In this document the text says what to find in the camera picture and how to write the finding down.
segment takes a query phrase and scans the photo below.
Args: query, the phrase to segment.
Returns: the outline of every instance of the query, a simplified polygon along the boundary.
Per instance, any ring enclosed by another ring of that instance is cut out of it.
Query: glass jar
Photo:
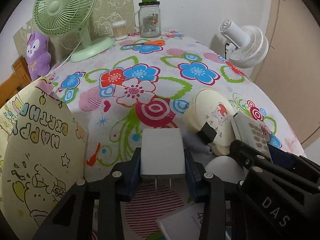
[[[140,29],[142,38],[156,38],[161,35],[160,2],[141,2],[140,10],[133,14],[133,25]],[[138,14],[139,26],[136,26],[135,16]]]

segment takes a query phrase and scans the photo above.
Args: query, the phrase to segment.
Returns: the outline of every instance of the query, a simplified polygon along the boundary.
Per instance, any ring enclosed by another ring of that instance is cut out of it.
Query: yellow bow
[[[31,64],[29,64],[29,67],[31,67],[32,71],[35,68],[35,65],[37,64],[36,61],[32,62]]]

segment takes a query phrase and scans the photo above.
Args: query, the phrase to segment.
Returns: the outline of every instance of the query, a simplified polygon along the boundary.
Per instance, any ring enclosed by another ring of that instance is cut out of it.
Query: fan base
[[[93,57],[110,48],[114,43],[115,41],[113,39],[103,37],[93,40],[92,45],[87,48],[83,48],[82,44],[80,44],[79,48],[71,55],[70,61],[78,62]]]

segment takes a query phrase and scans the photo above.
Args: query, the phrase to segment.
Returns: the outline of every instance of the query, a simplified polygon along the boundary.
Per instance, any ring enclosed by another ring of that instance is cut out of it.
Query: wooden door
[[[320,127],[320,27],[301,0],[280,0],[269,52],[255,83],[301,143]]]

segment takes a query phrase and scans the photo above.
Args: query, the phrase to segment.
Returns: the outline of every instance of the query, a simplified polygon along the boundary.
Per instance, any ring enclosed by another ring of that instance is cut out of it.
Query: purple plush toy
[[[27,63],[32,81],[47,75],[51,55],[48,52],[49,38],[40,31],[31,34],[27,43]]]

